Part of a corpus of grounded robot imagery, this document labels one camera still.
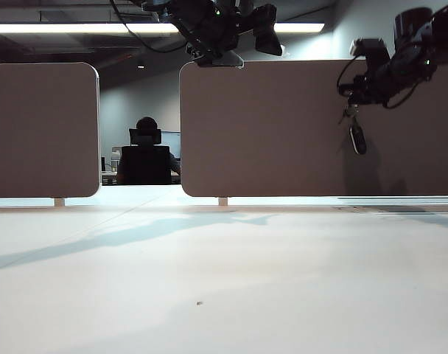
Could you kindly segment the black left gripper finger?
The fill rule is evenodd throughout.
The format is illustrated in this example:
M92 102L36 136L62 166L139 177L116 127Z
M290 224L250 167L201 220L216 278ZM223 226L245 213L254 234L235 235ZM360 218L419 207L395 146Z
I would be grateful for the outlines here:
M273 30L276 22L277 8L273 4L256 7L249 14L242 16L242 32L249 30Z
M269 55L282 55L282 48L273 26L257 27L253 30L255 50Z

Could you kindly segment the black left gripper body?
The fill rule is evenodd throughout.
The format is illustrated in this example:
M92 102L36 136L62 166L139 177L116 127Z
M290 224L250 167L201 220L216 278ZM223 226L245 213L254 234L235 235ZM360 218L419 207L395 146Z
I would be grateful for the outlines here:
M253 29L252 1L173 1L172 24L192 56L221 56Z

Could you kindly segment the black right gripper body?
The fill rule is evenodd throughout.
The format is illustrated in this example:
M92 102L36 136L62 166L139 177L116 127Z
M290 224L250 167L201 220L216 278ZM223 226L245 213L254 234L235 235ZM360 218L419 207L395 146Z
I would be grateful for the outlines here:
M436 71L433 53L424 47L405 47L393 57L385 48L372 49L363 56L367 71L354 83L359 85L356 96L368 98L370 104L387 105L399 92L430 80Z

